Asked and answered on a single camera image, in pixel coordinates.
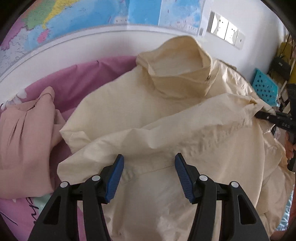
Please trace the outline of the person's right hand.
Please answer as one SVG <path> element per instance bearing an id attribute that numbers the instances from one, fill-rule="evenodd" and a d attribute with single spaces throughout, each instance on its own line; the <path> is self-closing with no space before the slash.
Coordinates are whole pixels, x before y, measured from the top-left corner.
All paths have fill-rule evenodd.
<path id="1" fill-rule="evenodd" d="M 294 157 L 295 145 L 290 142 L 289 133 L 285 133 L 285 155 L 287 157 L 287 164 L 290 163 L 291 159 Z"/>

